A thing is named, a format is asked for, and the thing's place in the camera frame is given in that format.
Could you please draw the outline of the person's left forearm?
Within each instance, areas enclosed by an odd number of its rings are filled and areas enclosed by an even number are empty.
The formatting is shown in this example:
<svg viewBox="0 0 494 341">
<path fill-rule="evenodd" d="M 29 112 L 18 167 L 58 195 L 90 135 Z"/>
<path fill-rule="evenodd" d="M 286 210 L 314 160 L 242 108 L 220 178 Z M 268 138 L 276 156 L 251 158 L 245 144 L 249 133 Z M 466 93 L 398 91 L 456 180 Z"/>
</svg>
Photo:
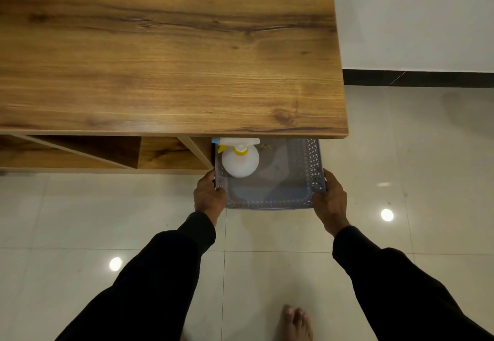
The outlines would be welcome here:
<svg viewBox="0 0 494 341">
<path fill-rule="evenodd" d="M 202 212 L 156 234 L 55 341 L 180 341 L 201 257 L 215 238 Z"/>
</svg>

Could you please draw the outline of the person's right forearm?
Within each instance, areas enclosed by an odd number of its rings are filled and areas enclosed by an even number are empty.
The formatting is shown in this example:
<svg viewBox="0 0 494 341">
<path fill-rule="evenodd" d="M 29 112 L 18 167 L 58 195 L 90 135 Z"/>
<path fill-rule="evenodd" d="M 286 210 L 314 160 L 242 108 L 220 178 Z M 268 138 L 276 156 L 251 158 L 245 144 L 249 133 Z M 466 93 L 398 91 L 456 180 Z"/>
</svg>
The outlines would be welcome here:
<svg viewBox="0 0 494 341">
<path fill-rule="evenodd" d="M 447 288 L 403 252 L 380 248 L 354 226 L 333 242 L 378 341 L 494 341 L 460 309 Z"/>
</svg>

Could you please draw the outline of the grey perforated plastic basket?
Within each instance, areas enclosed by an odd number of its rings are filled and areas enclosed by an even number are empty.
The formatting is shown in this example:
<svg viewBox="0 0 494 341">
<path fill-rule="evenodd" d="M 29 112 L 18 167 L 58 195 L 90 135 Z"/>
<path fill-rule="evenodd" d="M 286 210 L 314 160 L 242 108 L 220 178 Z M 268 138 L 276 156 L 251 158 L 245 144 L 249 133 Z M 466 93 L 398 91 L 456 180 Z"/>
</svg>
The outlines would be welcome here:
<svg viewBox="0 0 494 341">
<path fill-rule="evenodd" d="M 228 209 L 296 210 L 326 192 L 318 139 L 214 138 L 215 186 Z"/>
</svg>

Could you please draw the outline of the white spray bottle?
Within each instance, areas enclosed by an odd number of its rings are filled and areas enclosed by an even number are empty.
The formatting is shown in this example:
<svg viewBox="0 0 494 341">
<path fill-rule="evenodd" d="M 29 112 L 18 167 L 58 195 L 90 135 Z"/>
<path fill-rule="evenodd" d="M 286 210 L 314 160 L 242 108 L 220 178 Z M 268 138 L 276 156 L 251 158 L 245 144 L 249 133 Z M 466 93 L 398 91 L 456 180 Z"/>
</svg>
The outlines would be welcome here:
<svg viewBox="0 0 494 341">
<path fill-rule="evenodd" d="M 259 138 L 220 138 L 211 139 L 214 148 L 214 165 L 217 180 L 228 174 L 234 178 L 252 175 L 260 162 L 257 145 Z"/>
</svg>

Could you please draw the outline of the person's left hand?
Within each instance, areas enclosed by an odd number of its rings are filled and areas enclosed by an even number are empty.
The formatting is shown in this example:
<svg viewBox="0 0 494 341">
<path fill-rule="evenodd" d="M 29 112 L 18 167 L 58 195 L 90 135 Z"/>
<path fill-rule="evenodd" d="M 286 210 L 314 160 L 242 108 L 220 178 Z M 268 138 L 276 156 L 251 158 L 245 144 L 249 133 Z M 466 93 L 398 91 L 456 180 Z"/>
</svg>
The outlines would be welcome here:
<svg viewBox="0 0 494 341">
<path fill-rule="evenodd" d="M 223 188 L 206 185 L 206 175 L 197 183 L 194 190 L 194 207 L 196 212 L 207 215 L 213 226 L 217 226 L 219 216 L 226 208 L 227 193 Z"/>
</svg>

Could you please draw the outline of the grey folded cloth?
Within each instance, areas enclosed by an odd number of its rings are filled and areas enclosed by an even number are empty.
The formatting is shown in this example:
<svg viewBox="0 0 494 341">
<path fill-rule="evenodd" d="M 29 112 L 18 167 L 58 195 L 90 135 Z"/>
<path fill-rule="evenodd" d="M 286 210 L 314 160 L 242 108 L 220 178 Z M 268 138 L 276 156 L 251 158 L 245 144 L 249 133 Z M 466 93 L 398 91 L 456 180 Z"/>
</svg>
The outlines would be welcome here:
<svg viewBox="0 0 494 341">
<path fill-rule="evenodd" d="M 255 189 L 266 201 L 299 202 L 310 190 L 304 161 L 286 147 L 260 151 L 255 175 Z"/>
</svg>

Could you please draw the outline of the wooden desk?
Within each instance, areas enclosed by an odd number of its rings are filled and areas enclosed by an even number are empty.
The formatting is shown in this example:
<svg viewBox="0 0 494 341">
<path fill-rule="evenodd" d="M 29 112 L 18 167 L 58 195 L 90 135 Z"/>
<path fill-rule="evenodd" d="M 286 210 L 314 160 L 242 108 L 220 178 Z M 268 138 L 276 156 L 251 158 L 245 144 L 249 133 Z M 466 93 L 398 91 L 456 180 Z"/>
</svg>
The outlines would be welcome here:
<svg viewBox="0 0 494 341">
<path fill-rule="evenodd" d="M 0 171 L 197 174 L 349 134 L 334 0 L 0 0 Z"/>
</svg>

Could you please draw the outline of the person's right hand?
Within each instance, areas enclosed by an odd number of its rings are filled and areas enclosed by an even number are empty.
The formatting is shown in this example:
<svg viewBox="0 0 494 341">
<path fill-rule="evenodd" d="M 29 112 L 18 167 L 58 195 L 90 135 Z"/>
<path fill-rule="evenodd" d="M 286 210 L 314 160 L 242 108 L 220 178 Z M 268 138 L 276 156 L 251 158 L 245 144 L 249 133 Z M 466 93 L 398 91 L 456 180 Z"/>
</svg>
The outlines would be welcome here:
<svg viewBox="0 0 494 341">
<path fill-rule="evenodd" d="M 324 229 L 336 238 L 344 228 L 350 226 L 347 219 L 347 192 L 336 178 L 336 187 L 325 193 L 314 193 L 313 209 Z"/>
</svg>

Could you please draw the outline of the person's bare foot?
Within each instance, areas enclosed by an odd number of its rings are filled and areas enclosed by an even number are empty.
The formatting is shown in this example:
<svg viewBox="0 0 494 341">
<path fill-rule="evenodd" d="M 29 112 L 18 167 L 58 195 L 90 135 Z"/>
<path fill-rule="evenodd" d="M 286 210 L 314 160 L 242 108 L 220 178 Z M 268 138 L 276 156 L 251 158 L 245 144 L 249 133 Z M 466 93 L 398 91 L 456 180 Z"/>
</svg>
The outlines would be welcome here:
<svg viewBox="0 0 494 341">
<path fill-rule="evenodd" d="M 283 305 L 275 341 L 313 341 L 314 334 L 307 313 L 301 308 Z"/>
</svg>

